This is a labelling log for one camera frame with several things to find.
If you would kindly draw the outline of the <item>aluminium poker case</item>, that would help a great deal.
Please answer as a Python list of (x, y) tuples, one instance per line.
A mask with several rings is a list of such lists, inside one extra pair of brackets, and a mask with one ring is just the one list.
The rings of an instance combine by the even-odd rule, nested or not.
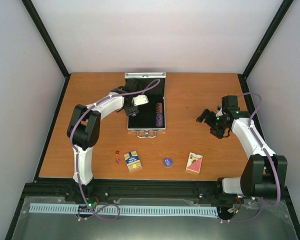
[[(125, 82), (127, 79), (135, 79), (140, 83), (140, 91), (156, 85), (142, 94), (147, 96), (149, 102), (137, 106), (139, 113), (135, 117), (128, 117), (127, 130), (135, 132), (140, 139), (155, 138), (159, 132), (166, 130), (166, 77), (165, 72), (126, 72), (124, 74)], [(156, 126), (156, 103), (163, 104), (163, 127)]]

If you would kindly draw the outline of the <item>brown poker chip stack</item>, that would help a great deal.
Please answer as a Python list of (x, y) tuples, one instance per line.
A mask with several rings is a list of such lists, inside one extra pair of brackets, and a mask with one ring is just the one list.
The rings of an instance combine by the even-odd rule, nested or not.
[(155, 113), (156, 114), (163, 114), (163, 109), (164, 109), (164, 106), (161, 102), (157, 102), (156, 105), (155, 105)]

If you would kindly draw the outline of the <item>purple poker chip stack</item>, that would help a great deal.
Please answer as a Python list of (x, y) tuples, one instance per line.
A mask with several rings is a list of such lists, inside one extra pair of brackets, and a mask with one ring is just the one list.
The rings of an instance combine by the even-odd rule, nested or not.
[(162, 128), (164, 126), (164, 118), (162, 113), (157, 113), (155, 116), (155, 125), (158, 128)]

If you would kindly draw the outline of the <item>red playing card deck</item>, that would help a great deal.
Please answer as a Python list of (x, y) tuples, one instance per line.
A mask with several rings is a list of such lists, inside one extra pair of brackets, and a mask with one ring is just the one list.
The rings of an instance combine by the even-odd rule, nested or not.
[(185, 170), (199, 174), (201, 171), (202, 161), (203, 161), (202, 155), (190, 152), (188, 155), (188, 160), (187, 160)]

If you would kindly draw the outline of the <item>blue playing card box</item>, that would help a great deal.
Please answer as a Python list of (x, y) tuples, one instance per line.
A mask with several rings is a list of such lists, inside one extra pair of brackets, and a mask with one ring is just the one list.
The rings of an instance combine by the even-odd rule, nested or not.
[(136, 150), (125, 153), (123, 157), (130, 172), (142, 167), (141, 160)]

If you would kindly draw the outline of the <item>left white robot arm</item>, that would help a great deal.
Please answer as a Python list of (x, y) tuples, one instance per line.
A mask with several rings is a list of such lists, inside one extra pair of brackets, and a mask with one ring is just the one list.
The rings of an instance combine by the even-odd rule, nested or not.
[(124, 86), (113, 89), (104, 98), (88, 105), (75, 106), (66, 134), (74, 153), (73, 179), (80, 184), (76, 195), (82, 201), (89, 201), (94, 195), (94, 188), (88, 183), (93, 179), (92, 153), (100, 136), (101, 121), (121, 109), (128, 117), (137, 115), (139, 110), (134, 97), (141, 93), (140, 83), (126, 80)]

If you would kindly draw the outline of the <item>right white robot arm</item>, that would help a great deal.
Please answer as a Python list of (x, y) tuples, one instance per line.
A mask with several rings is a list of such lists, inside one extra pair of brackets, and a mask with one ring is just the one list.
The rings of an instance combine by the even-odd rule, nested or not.
[(205, 109), (196, 119), (206, 123), (210, 133), (218, 139), (227, 138), (232, 132), (247, 156), (247, 163), (240, 177), (221, 179), (225, 194), (236, 194), (252, 198), (276, 198), (281, 200), (285, 184), (288, 161), (276, 154), (262, 139), (248, 111), (220, 110), (214, 113)]

